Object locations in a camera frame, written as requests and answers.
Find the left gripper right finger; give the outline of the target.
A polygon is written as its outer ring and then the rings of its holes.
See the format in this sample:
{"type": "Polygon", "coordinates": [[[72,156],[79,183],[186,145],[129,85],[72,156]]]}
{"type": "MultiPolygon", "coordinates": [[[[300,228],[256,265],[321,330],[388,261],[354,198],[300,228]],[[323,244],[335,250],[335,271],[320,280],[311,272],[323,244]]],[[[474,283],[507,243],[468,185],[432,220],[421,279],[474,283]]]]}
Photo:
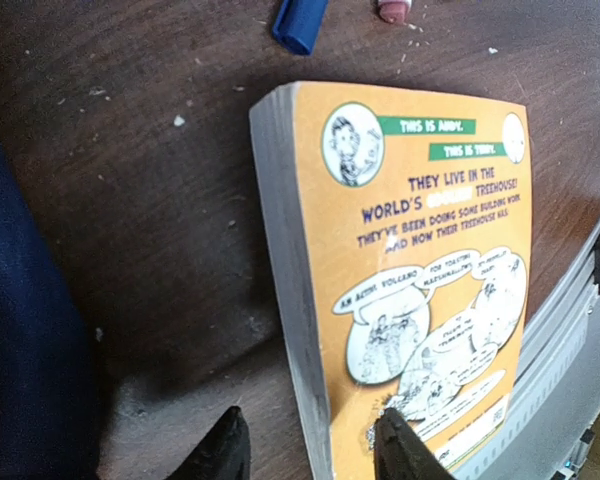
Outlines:
{"type": "Polygon", "coordinates": [[[379,480],[453,480],[399,411],[387,408],[374,424],[374,473],[379,480]]]}

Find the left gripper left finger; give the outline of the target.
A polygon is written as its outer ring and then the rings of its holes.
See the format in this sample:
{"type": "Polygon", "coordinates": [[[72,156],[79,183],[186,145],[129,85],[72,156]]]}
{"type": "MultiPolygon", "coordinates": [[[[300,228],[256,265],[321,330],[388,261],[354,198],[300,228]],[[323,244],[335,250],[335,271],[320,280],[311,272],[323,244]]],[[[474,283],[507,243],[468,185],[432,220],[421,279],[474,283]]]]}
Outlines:
{"type": "Polygon", "coordinates": [[[172,473],[173,480],[248,480],[250,432],[238,406],[229,407],[172,473]]]}

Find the navy blue student backpack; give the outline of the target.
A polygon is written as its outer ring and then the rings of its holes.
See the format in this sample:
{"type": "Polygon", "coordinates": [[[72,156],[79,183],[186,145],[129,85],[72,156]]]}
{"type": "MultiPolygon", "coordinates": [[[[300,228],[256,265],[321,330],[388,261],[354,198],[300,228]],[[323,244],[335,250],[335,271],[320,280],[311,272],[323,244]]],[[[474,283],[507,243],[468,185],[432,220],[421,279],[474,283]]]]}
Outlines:
{"type": "Polygon", "coordinates": [[[0,479],[94,479],[86,327],[0,145],[0,479]]]}

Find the orange cartoon paperback book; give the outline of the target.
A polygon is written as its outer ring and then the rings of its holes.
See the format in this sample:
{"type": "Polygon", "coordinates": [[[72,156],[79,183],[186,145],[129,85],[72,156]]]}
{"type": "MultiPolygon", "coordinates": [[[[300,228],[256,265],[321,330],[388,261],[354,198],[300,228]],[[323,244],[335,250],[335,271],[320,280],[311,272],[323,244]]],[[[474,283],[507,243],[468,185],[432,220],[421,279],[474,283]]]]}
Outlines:
{"type": "Polygon", "coordinates": [[[250,110],[311,472],[369,479],[397,410],[447,471],[502,428],[532,243],[523,105],[301,81],[250,110]]]}

